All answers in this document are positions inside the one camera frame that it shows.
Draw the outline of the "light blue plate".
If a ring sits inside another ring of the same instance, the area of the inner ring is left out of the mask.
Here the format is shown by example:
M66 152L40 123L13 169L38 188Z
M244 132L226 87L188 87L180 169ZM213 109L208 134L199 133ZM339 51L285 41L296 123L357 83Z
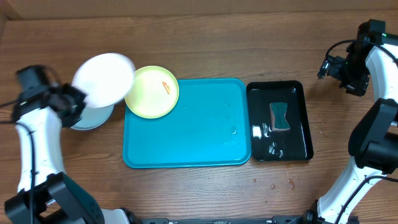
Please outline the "light blue plate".
M71 128L79 131L95 129L108 120L113 112L113 109L113 105L103 108L86 107L82 111L79 122L74 124Z

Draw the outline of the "pink white plate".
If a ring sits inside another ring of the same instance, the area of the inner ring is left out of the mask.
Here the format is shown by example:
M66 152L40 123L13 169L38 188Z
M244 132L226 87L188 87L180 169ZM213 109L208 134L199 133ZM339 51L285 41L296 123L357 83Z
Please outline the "pink white plate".
M120 102L130 91L135 70L133 62L125 55L97 55L76 71L72 86L86 94L88 107L111 106Z

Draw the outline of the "green scrubbing sponge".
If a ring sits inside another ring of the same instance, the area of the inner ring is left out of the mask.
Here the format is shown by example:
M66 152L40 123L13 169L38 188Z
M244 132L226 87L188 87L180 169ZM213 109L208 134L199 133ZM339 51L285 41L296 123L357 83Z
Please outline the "green scrubbing sponge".
M286 120L287 103L273 102L269 105L271 113L271 130L272 131L288 131L290 124Z

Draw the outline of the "yellow plate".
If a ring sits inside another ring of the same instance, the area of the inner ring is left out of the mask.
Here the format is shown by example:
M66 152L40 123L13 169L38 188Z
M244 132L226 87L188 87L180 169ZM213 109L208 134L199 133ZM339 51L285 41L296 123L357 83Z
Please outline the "yellow plate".
M124 97L127 107L137 116L156 119L173 110L179 98L179 85L166 68L150 65L134 72L134 81Z

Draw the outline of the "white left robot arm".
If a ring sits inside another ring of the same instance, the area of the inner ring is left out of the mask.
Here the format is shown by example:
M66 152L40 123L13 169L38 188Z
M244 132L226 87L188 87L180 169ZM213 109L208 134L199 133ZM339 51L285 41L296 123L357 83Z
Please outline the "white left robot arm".
M17 195L4 204L13 223L140 223L124 208L102 209L63 168L60 132L74 125L85 94L71 85L26 84L14 107L21 141Z

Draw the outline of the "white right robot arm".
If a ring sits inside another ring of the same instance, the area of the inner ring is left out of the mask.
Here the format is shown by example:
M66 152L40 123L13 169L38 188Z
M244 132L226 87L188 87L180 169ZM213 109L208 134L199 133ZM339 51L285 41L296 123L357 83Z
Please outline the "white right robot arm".
M353 129L350 159L331 189L294 223L358 223L351 212L380 180L397 169L397 36L367 31L347 40L346 58L326 54L318 77L331 76L352 95L363 96L373 82L374 104Z

